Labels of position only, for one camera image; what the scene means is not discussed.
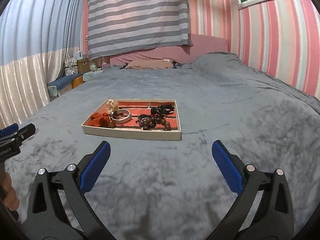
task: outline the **pink pillow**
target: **pink pillow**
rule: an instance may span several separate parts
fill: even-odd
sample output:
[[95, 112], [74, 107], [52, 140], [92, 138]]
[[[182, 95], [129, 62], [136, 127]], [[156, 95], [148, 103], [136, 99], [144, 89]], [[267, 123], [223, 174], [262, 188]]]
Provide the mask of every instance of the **pink pillow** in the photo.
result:
[[209, 52], [228, 52], [228, 42], [223, 38], [191, 34], [191, 41], [193, 46], [159, 47], [110, 56], [110, 65], [122, 65], [137, 59], [171, 59], [190, 64], [197, 57]]

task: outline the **bed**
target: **bed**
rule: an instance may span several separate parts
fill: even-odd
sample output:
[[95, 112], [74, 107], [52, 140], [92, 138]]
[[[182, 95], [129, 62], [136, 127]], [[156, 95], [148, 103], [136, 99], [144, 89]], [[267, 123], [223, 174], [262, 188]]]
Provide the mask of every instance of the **bed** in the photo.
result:
[[[182, 140], [84, 134], [81, 123], [107, 98], [175, 99]], [[36, 134], [6, 162], [22, 222], [39, 168], [58, 171], [78, 163], [102, 140], [111, 144], [111, 157], [86, 198], [117, 239], [205, 239], [237, 196], [212, 158], [211, 146], [218, 139], [245, 164], [267, 172], [284, 170], [295, 233], [320, 201], [320, 102], [243, 65], [231, 53], [209, 53], [177, 69], [106, 69], [22, 125], [30, 122]], [[251, 210], [243, 228], [253, 216]]]

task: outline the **tray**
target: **tray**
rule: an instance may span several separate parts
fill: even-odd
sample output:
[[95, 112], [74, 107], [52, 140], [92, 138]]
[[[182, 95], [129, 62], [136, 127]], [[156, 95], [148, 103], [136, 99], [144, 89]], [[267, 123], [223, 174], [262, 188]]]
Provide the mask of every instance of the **tray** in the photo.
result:
[[[177, 102], [174, 99], [113, 99], [119, 101], [119, 107], [128, 109], [132, 114], [132, 120], [125, 124], [117, 124], [117, 127], [104, 128], [93, 127], [86, 125], [89, 117], [81, 125], [85, 134], [92, 134], [98, 136], [128, 138], [128, 139], [143, 139], [143, 140], [167, 140], [179, 141], [181, 140], [181, 126], [178, 113]], [[93, 113], [103, 112], [106, 108], [108, 99], [103, 102]], [[162, 125], [157, 125], [151, 131], [142, 130], [142, 128], [135, 122], [140, 114], [150, 114], [151, 107], [160, 106], [163, 104], [172, 104], [174, 106], [173, 114], [170, 114], [166, 120], [171, 124], [171, 131], [163, 131]]]

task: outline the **finger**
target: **finger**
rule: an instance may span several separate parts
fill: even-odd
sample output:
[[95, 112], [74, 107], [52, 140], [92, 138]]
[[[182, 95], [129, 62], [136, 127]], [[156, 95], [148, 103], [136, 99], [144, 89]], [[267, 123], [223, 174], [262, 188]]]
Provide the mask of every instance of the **finger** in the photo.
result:
[[14, 190], [13, 187], [11, 187], [8, 191], [7, 191], [7, 196], [5, 197], [5, 199], [3, 200], [4, 205], [9, 208], [10, 205], [12, 205], [14, 203], [16, 199], [16, 191]]
[[20, 201], [16, 197], [14, 202], [8, 208], [10, 209], [10, 211], [16, 211], [19, 208], [19, 205], [20, 205]]
[[2, 184], [3, 189], [8, 192], [11, 188], [11, 185], [12, 185], [11, 177], [10, 177], [9, 173], [6, 172], [5, 179]]

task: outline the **metal screw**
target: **metal screw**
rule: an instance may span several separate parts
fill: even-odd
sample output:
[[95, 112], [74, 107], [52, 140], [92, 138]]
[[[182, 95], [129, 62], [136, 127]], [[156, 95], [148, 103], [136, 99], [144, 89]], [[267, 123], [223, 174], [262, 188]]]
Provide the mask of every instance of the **metal screw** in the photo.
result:
[[256, 168], [253, 165], [247, 165], [247, 170], [248, 171], [254, 171]]
[[283, 170], [277, 169], [277, 174], [278, 174], [278, 175], [283, 175]]
[[67, 169], [68, 171], [74, 171], [76, 169], [76, 166], [74, 164], [70, 164]]
[[45, 173], [45, 169], [44, 168], [39, 169], [38, 174], [42, 175], [44, 173]]

